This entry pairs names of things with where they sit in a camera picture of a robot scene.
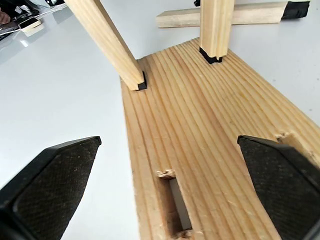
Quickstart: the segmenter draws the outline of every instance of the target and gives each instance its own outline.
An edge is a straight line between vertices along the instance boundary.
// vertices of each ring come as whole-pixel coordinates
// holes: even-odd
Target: wooden leg
[[[65,0],[130,90],[146,88],[143,72],[99,0]]]
[[[234,0],[201,1],[200,53],[210,64],[227,54],[234,5]]]

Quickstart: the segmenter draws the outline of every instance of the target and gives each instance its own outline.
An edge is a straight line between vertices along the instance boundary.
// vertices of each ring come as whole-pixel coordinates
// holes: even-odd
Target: glossy white surface
[[[156,15],[191,8],[192,0],[103,4],[137,59],[199,35],[197,27],[156,27]],[[320,125],[318,9],[312,1],[300,20],[233,26],[230,49]],[[44,148],[101,136],[62,239],[139,239],[119,76],[69,9],[46,16],[44,25],[31,37],[0,41],[0,187]]]

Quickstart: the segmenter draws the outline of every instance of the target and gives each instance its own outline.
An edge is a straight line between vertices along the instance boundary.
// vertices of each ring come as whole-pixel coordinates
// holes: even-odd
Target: wooden board
[[[148,89],[129,91],[122,83],[122,95],[141,239],[172,239],[172,208],[157,175],[169,169],[188,209],[190,239],[280,239],[238,135],[275,141],[294,133],[319,156],[319,128],[230,50],[210,65],[194,39],[138,62]]]
[[[232,24],[276,24],[281,21],[288,2],[236,4]],[[158,28],[199,27],[201,9],[164,11],[156,17]]]

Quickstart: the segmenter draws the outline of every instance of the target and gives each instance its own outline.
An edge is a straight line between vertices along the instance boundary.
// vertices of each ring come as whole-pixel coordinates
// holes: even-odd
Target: wooden block
[[[238,4],[234,6],[232,24],[277,24],[288,2]],[[199,27],[201,9],[165,11],[156,17],[158,28]]]
[[[320,129],[230,50],[210,65],[194,39],[138,62],[148,89],[129,91],[122,83],[122,96],[141,239],[175,237],[169,228],[177,215],[159,173],[177,179],[192,224],[189,239],[280,239],[237,138],[275,141],[295,133],[319,156]]]
[[[140,66],[99,0],[66,0],[130,90],[144,88]]]
[[[227,54],[235,0],[202,0],[200,52],[212,64]]]

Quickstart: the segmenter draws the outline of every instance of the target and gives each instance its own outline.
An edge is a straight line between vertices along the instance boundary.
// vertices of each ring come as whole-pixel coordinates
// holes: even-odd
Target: rectangular slot
[[[167,223],[167,229],[173,239],[188,239],[192,232],[192,225],[183,200],[174,171],[158,172],[159,190]]]

